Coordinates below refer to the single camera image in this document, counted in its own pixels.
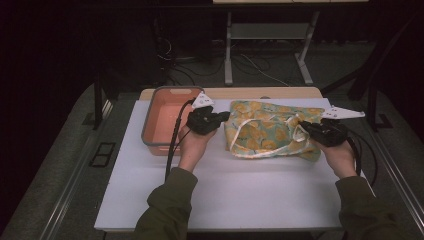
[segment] cloth bag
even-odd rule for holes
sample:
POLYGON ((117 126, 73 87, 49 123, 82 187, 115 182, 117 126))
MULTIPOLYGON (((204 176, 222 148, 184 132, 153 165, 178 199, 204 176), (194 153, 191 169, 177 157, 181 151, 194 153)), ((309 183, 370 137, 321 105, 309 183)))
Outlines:
POLYGON ((247 159, 293 155, 316 161, 321 151, 310 143, 309 134, 298 123, 319 123, 324 111, 233 101, 230 118, 224 123, 227 148, 233 155, 247 159))

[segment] plastic bin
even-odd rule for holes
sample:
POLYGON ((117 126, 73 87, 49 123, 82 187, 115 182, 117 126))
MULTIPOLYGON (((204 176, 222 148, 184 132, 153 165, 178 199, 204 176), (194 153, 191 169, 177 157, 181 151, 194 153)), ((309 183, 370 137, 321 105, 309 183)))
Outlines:
MULTIPOLYGON (((168 155, 175 122, 181 107, 188 100, 196 98, 202 91, 203 88, 193 86, 160 87, 153 92, 141 133, 143 143, 153 155, 168 155)), ((188 113, 191 111, 191 105, 187 105, 181 117, 180 128, 186 124, 188 113)))

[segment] white table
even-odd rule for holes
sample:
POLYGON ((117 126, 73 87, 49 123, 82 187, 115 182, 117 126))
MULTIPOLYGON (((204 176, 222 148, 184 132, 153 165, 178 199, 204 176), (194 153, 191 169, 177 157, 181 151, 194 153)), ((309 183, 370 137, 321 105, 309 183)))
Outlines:
MULTIPOLYGON (((215 100, 215 111, 231 100, 215 100)), ((265 99, 289 106, 328 108, 327 99, 265 99)), ((149 101, 137 101, 95 228, 133 231, 151 191, 164 181, 166 156, 153 156, 141 140, 149 101)), ((174 166, 179 157, 174 157, 174 166)), ((244 160, 225 151, 223 126, 210 141, 194 174, 189 231, 304 231, 340 229, 338 180, 322 155, 244 160)))

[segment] jacket sleeve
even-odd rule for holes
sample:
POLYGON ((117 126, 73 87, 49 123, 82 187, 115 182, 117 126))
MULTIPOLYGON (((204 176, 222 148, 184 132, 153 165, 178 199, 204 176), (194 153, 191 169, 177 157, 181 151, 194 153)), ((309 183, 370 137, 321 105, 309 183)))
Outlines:
POLYGON ((366 179, 348 177, 336 186, 341 199, 339 218, 349 239, 410 239, 389 207, 374 196, 366 179))
POLYGON ((185 239, 196 183, 192 173, 173 168, 166 182, 147 199, 149 208, 138 220, 133 239, 185 239))

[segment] person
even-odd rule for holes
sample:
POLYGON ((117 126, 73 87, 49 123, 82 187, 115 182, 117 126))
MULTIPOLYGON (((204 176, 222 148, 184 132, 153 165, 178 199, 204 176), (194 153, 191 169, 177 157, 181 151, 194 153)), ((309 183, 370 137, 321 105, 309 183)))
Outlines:
MULTIPOLYGON (((185 137, 180 140, 178 167, 174 167, 166 182, 148 197, 149 208, 138 220, 133 239, 186 239, 190 201, 197 183, 193 171, 215 133, 216 130, 202 136, 187 126, 181 129, 178 137, 185 137)), ((323 151, 329 166, 340 178, 336 182, 341 199, 339 218, 349 239, 410 239, 390 209, 373 195, 367 180, 357 176, 348 142, 328 148, 311 141, 323 151)))

